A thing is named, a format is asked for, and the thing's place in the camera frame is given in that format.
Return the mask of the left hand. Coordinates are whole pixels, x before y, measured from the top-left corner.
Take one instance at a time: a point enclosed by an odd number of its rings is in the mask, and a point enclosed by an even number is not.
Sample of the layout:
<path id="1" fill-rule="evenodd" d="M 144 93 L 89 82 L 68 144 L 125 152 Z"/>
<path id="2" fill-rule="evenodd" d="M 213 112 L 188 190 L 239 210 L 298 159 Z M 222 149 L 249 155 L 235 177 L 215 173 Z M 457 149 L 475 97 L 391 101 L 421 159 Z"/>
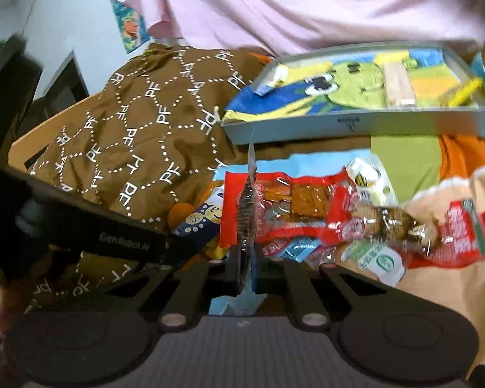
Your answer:
<path id="1" fill-rule="evenodd" d="M 4 338 L 33 298 L 37 280 L 49 270 L 52 252 L 0 255 L 0 338 Z"/>

